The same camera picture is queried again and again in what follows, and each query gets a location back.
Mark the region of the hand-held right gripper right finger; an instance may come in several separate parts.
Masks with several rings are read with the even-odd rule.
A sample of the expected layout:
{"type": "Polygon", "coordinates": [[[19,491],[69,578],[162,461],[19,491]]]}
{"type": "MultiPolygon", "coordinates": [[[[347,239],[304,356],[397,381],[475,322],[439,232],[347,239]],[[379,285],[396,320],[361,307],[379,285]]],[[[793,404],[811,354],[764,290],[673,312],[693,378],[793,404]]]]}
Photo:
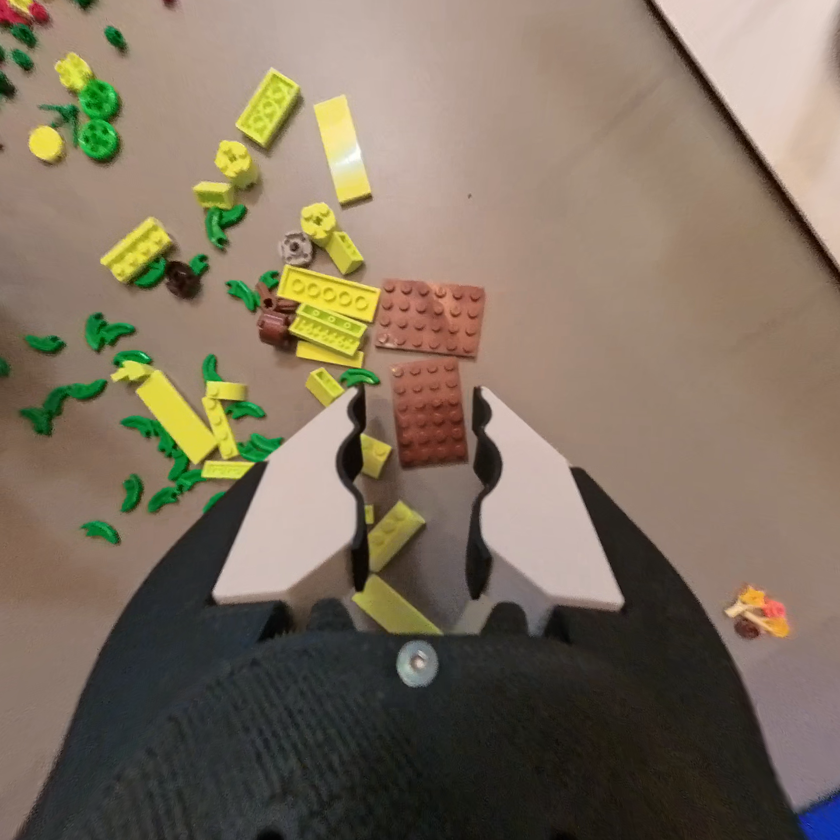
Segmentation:
{"type": "Polygon", "coordinates": [[[566,457],[483,385],[472,429],[480,489],[465,555],[471,604],[619,612],[624,595],[566,457]]]}

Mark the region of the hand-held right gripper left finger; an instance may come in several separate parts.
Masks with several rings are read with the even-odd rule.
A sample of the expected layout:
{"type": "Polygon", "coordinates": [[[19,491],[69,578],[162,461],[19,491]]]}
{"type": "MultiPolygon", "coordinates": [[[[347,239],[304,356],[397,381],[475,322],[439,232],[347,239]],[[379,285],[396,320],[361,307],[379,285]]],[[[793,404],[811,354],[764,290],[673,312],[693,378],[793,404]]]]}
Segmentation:
{"type": "Polygon", "coordinates": [[[370,574],[362,468],[364,387],[356,385],[263,463],[213,588],[217,604],[311,606],[361,591],[370,574]]]}

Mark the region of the brown studded toy plate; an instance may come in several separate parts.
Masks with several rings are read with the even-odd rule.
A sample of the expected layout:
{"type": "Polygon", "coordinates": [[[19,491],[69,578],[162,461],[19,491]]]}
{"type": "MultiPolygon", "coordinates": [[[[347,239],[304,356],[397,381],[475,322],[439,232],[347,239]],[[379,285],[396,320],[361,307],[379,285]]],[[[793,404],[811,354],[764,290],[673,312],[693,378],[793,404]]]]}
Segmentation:
{"type": "Polygon", "coordinates": [[[483,287],[386,279],[372,342],[384,350],[474,359],[486,303],[483,287]]]}
{"type": "Polygon", "coordinates": [[[469,452],[458,360],[440,356],[393,364],[390,384],[401,466],[465,463],[469,452]]]}

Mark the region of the small brown brick cluster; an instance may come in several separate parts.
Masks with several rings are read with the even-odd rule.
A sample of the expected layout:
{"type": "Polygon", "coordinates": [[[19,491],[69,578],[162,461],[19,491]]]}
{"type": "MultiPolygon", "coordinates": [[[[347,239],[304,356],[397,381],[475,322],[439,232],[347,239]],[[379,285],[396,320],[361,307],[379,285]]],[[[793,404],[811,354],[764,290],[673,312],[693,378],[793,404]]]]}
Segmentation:
{"type": "Polygon", "coordinates": [[[275,349],[288,350],[295,340],[291,325],[297,316],[299,303],[279,297],[262,280],[257,282],[255,290],[259,299],[256,322],[259,340],[275,349]]]}

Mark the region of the small yellow pink flower piece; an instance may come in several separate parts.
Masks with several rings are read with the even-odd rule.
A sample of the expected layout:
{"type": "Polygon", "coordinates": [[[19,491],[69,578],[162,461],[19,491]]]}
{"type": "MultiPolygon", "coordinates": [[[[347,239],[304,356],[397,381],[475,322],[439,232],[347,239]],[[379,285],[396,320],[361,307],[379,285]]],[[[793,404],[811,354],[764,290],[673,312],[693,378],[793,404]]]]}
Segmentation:
{"type": "Polygon", "coordinates": [[[787,638],[791,625],[785,605],[766,591],[745,585],[734,601],[723,609],[736,635],[753,641],[760,637],[787,638]]]}

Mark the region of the scattered lime toy bricks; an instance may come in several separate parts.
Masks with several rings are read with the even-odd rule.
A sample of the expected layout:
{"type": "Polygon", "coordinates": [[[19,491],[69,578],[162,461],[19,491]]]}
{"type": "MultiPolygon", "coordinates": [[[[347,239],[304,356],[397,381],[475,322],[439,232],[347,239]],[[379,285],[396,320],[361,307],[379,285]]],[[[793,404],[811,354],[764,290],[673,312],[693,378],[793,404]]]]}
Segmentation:
{"type": "MultiPolygon", "coordinates": [[[[56,71],[59,74],[61,84],[77,95],[78,90],[74,91],[72,87],[68,89],[70,85],[67,83],[72,78],[70,75],[72,65],[67,61],[69,56],[78,55],[69,53],[65,58],[59,60],[56,63],[56,71]]],[[[85,69],[89,68],[89,72],[92,71],[87,62],[84,59],[81,60],[85,62],[82,67],[87,65],[85,69]]],[[[258,90],[249,101],[241,119],[237,121],[239,130],[255,142],[262,143],[263,140],[268,142],[274,136],[275,129],[279,128],[283,119],[287,116],[287,112],[297,101],[298,93],[299,89],[295,83],[283,77],[278,71],[270,70],[266,78],[260,82],[258,90]]],[[[318,103],[315,106],[315,112],[324,150],[328,157],[329,167],[341,204],[353,203],[370,197],[370,185],[362,162],[360,148],[356,141],[346,97],[341,96],[318,103]]],[[[32,153],[38,148],[35,146],[36,141],[32,139],[35,131],[31,133],[29,138],[32,153]]],[[[211,205],[218,205],[222,208],[232,208],[233,204],[231,202],[233,200],[233,198],[230,198],[229,201],[227,198],[223,200],[223,196],[219,197],[218,201],[215,198],[212,200],[208,198],[203,207],[209,209],[211,205]]],[[[151,226],[150,222],[152,220],[160,225],[158,230],[163,228],[159,220],[149,217],[101,259],[101,263],[107,266],[120,282],[128,283],[130,281],[123,279],[123,277],[126,277],[126,275],[131,277],[135,271],[139,273],[136,266],[140,263],[140,255],[147,248],[151,250],[149,245],[145,243],[141,245],[140,243],[145,239],[141,231],[147,225],[151,226]]],[[[303,233],[314,234],[317,244],[323,245],[333,256],[335,256],[333,246],[338,248],[341,245],[343,248],[346,245],[344,249],[346,254],[342,253],[350,262],[347,265],[340,263],[339,268],[343,275],[351,273],[364,262],[358,253],[358,249],[354,250],[350,238],[335,227],[332,210],[326,204],[305,207],[301,211],[301,223],[304,228],[303,233]]],[[[294,269],[293,266],[285,266],[280,278],[280,291],[289,292],[291,299],[299,303],[297,316],[290,327],[290,332],[294,337],[320,343],[328,350],[330,348],[336,350],[342,355],[343,361],[346,362],[349,355],[352,355],[358,349],[367,322],[371,322],[373,319],[380,292],[377,289],[351,282],[346,289],[340,293],[336,291],[335,294],[332,294],[327,286],[324,286],[321,298],[318,300],[313,298],[310,301],[307,295],[310,292],[314,294],[317,291],[315,288],[318,285],[317,282],[323,280],[324,283],[327,283],[329,281],[335,286],[335,289],[332,290],[335,291],[341,285],[340,280],[343,283],[343,279],[334,276],[321,277],[318,275],[315,277],[315,275],[312,275],[313,279],[303,278],[301,284],[298,284],[300,286],[298,288],[298,286],[295,286],[298,281],[292,277],[295,271],[298,271],[298,269],[294,269]]],[[[329,407],[343,394],[337,395],[338,388],[336,385],[327,385],[324,382],[325,380],[326,382],[330,380],[334,382],[327,371],[317,369],[311,374],[308,387],[310,385],[312,387],[324,385],[326,389],[324,391],[325,402],[322,402],[326,407],[329,407]]],[[[205,384],[206,395],[203,398],[203,404],[207,423],[204,423],[193,411],[190,404],[182,399],[182,395],[174,388],[162,371],[152,374],[146,382],[140,384],[136,393],[143,398],[143,404],[154,415],[154,419],[165,425],[174,422],[175,431],[171,434],[193,459],[197,460],[194,454],[196,438],[201,441],[198,445],[200,455],[204,455],[208,448],[211,449],[209,456],[196,465],[205,468],[210,467],[212,477],[209,479],[233,480],[243,475],[224,479],[215,477],[214,473],[218,475],[224,467],[211,467],[210,465],[214,461],[218,463],[229,459],[242,461],[246,460],[246,456],[233,456],[232,444],[237,441],[235,436],[232,436],[233,433],[229,428],[228,420],[225,422],[221,419],[222,411],[220,411],[220,408],[224,410],[225,406],[222,405],[221,400],[216,402],[218,394],[216,388],[218,386],[213,387],[211,385],[210,387],[213,390],[210,391],[211,395],[208,396],[207,383],[205,384]]],[[[223,398],[232,396],[237,400],[245,399],[247,396],[247,388],[240,387],[236,383],[224,383],[219,390],[223,398]]],[[[360,440],[362,451],[366,451],[364,449],[366,443],[373,443],[373,439],[367,438],[364,434],[361,434],[360,440]]],[[[440,631],[435,625],[428,622],[425,616],[405,602],[376,574],[370,574],[363,590],[353,595],[353,602],[363,612],[366,612],[371,619],[378,621],[389,633],[408,634],[412,631],[419,631],[420,633],[440,635],[440,631]]]]}

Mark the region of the blue box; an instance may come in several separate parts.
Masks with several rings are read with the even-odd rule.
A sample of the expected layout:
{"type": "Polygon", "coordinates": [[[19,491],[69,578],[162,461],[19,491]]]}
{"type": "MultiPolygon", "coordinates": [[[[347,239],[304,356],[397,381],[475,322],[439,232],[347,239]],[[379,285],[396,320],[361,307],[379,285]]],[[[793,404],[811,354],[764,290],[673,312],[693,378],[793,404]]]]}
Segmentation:
{"type": "Polygon", "coordinates": [[[839,839],[839,790],[808,805],[797,819],[806,839],[839,839]]]}

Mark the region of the green round toy piece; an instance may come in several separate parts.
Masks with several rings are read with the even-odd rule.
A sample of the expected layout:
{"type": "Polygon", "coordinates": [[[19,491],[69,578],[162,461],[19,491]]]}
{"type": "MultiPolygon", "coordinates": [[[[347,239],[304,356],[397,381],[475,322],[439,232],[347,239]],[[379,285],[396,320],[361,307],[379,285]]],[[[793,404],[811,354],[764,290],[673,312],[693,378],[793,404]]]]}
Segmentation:
{"type": "Polygon", "coordinates": [[[98,78],[90,79],[79,90],[77,97],[80,109],[90,120],[110,122],[119,115],[122,106],[116,88],[98,78]]]}
{"type": "Polygon", "coordinates": [[[121,148],[119,132],[104,119],[89,119],[78,130],[77,147],[89,159],[110,162],[121,148]]]}

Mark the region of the white tray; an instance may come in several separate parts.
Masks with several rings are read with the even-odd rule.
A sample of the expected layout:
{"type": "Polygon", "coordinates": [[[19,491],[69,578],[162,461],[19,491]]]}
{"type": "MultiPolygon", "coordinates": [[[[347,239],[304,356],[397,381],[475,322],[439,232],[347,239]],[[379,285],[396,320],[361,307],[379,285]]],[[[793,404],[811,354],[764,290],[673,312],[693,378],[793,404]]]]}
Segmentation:
{"type": "Polygon", "coordinates": [[[839,2],[648,4],[838,270],[839,2]]]}

